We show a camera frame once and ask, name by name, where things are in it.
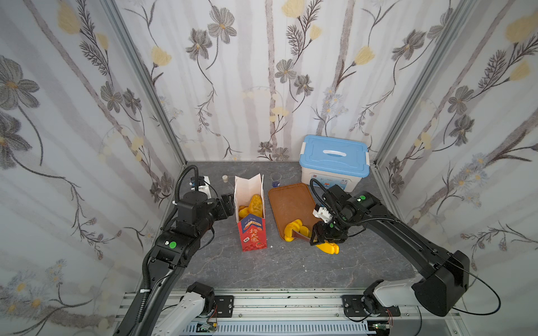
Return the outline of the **yellow steel kitchen tongs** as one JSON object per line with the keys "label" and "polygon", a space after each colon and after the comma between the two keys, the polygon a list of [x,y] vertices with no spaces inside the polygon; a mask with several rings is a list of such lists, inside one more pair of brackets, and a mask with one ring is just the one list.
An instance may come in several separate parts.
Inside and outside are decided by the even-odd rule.
{"label": "yellow steel kitchen tongs", "polygon": [[309,230],[300,219],[288,223],[284,228],[284,240],[286,242],[293,242],[296,239],[302,239],[313,246],[316,246],[319,250],[329,255],[337,255],[340,252],[339,245],[330,242],[319,242],[316,238],[312,237],[312,231]]}

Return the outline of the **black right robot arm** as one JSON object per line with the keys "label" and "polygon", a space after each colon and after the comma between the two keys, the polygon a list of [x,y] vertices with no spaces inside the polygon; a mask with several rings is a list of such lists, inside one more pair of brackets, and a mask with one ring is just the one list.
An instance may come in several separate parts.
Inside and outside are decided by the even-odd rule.
{"label": "black right robot arm", "polygon": [[360,227],[384,239],[418,272],[402,281],[374,281],[361,299],[367,315],[409,305],[444,317],[467,292],[470,260],[461,251],[452,253],[423,237],[371,193],[351,195],[339,186],[326,188],[317,179],[310,180],[310,188],[322,191],[315,211],[328,211],[313,225],[311,245],[342,244],[351,238],[351,228]]}

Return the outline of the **red paper gift bag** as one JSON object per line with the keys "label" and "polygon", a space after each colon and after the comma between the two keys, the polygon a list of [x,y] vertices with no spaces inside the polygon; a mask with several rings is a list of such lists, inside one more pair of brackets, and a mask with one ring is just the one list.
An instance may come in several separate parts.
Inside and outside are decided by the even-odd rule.
{"label": "red paper gift bag", "polygon": [[263,199],[262,174],[257,174],[250,179],[235,177],[235,218],[243,252],[257,251],[268,247],[264,199],[263,218],[249,214],[246,218],[240,220],[238,216],[240,206],[249,207],[249,202],[255,194],[259,194]]}

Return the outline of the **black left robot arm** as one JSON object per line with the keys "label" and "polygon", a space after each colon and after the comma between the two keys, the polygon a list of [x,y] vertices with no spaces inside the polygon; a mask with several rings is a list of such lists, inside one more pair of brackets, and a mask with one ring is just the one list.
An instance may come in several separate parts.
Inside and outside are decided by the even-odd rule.
{"label": "black left robot arm", "polygon": [[199,190],[201,177],[195,165],[180,174],[172,211],[161,234],[142,262],[142,283],[116,335],[150,335],[158,317],[192,257],[201,249],[206,232],[217,221],[234,214],[233,195],[210,198]]}

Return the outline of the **yellow ridged bread roll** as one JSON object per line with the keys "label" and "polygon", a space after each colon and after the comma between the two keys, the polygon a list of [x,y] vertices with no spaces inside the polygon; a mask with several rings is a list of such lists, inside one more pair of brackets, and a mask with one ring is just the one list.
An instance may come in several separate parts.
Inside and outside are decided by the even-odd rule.
{"label": "yellow ridged bread roll", "polygon": [[248,212],[249,214],[263,218],[263,199],[259,194],[252,196],[249,202]]}

